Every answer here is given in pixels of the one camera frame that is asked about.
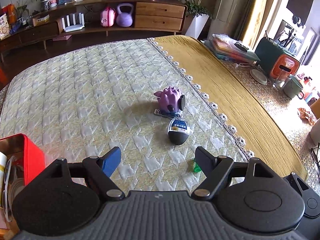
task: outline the table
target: table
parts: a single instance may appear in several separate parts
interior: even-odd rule
[[[316,146],[309,135],[312,126],[309,125],[307,120],[301,120],[298,115],[298,108],[300,107],[311,111],[305,100],[300,100],[298,97],[290,99],[282,91],[276,91],[272,87],[270,80],[268,80],[266,86],[256,82],[249,73],[252,67],[234,67],[228,61],[223,61],[223,63],[264,107],[280,130],[289,139],[308,172],[306,182],[315,192],[320,194],[317,166],[310,155],[311,147]]]

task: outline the red box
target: red box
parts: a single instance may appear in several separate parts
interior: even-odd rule
[[[0,152],[7,155],[8,160],[15,154],[23,161],[25,186],[45,168],[43,151],[22,133],[0,139]]]

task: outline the wooden drawer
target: wooden drawer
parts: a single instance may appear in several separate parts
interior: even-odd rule
[[[136,15],[165,16],[182,19],[184,15],[184,9],[184,6],[179,5],[137,2]]]
[[[182,24],[182,19],[179,19],[179,18],[136,15],[134,27],[161,29],[161,30],[168,30],[168,31],[179,31],[181,28],[181,24]]]
[[[45,40],[46,38],[52,38],[59,34],[58,23],[54,22],[36,26],[30,30],[25,30],[20,33],[20,39],[22,43],[32,43]]]
[[[19,35],[15,34],[0,41],[0,51],[7,51],[21,45]]]

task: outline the pink suitcase toy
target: pink suitcase toy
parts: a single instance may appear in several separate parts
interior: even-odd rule
[[[110,27],[115,22],[116,11],[110,7],[107,7],[100,13],[100,17],[101,17],[101,25],[103,27]]]

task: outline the curtain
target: curtain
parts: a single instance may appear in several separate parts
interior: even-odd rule
[[[267,0],[248,0],[234,39],[253,48],[259,34]]]

